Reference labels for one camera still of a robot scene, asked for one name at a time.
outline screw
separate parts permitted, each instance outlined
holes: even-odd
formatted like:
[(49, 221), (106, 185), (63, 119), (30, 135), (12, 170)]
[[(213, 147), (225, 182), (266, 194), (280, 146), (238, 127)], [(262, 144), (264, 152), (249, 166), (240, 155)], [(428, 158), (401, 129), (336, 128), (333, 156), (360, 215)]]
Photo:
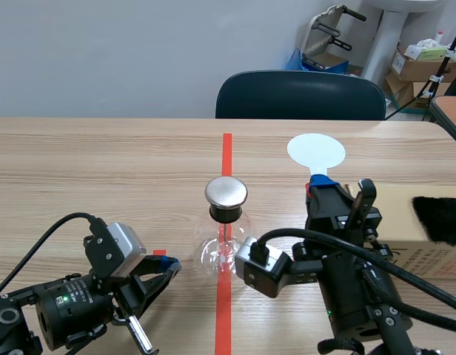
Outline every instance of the screw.
[(396, 322), (391, 317), (386, 317), (386, 324), (392, 327)]

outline stainless steel lid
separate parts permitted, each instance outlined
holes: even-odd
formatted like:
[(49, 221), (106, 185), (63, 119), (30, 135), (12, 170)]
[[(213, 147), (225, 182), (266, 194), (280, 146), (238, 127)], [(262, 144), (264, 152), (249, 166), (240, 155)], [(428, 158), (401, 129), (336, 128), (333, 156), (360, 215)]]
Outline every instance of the stainless steel lid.
[(207, 184), (205, 198), (218, 209), (236, 209), (248, 198), (248, 188), (236, 177), (220, 176)]

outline red tape line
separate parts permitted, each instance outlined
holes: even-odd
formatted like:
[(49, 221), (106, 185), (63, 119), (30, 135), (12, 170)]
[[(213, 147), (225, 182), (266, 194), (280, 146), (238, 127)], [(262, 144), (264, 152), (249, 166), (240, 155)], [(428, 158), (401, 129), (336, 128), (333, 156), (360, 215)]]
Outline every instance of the red tape line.
[[(232, 175), (232, 148), (232, 134), (224, 133), (221, 161), (223, 176)], [(220, 225), (218, 236), (222, 255), (225, 254), (222, 246), (224, 232), (224, 226)], [(227, 225), (226, 233), (227, 240), (231, 240), (231, 224)], [(216, 286), (215, 355), (231, 355), (231, 271), (227, 264), (218, 273)]]

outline cardboard box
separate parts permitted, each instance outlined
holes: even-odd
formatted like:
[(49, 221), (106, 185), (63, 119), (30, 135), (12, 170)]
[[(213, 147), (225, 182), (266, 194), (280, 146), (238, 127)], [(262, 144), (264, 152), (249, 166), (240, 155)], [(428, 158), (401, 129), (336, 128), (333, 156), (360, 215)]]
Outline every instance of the cardboard box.
[(434, 61), (435, 59), (445, 58), (447, 47), (423, 48), (415, 45), (407, 47), (404, 55), (415, 61)]
[[(411, 101), (412, 98), (417, 96), (425, 84), (425, 82), (400, 81), (395, 74), (389, 72), (389, 74), (386, 76), (386, 97), (391, 100), (392, 105), (395, 109), (399, 109)], [(450, 84), (440, 83), (436, 96), (444, 95), (449, 86)], [(402, 112), (412, 113), (416, 115), (429, 114), (429, 98), (423, 96), (422, 98), (417, 99), (410, 105), (406, 106)]]
[(313, 72), (344, 74), (348, 70), (347, 59), (330, 53), (321, 53), (313, 57), (304, 56), (302, 65)]
[[(373, 206), (383, 216), (378, 241), (389, 245), (393, 263), (419, 277), (456, 279), (456, 246), (432, 242), (412, 207), (416, 196), (456, 197), (456, 186), (375, 185)], [(348, 184), (347, 191), (356, 196), (358, 185)]]
[[(391, 71), (399, 78), (400, 81), (418, 81), (425, 82), (432, 75), (436, 75), (442, 60), (434, 61), (415, 61), (406, 57), (399, 49), (394, 54), (391, 64)], [(450, 61), (447, 64), (443, 74), (443, 83), (451, 83), (456, 77), (456, 63)]]

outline white paper disc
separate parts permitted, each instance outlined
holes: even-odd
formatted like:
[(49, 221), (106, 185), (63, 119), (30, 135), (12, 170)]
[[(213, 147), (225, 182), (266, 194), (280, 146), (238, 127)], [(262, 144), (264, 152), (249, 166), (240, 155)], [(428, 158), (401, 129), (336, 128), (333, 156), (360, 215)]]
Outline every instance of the white paper disc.
[(337, 166), (345, 159), (345, 148), (328, 135), (307, 133), (291, 139), (287, 145), (290, 157), (310, 169), (311, 175), (327, 175), (327, 169)]

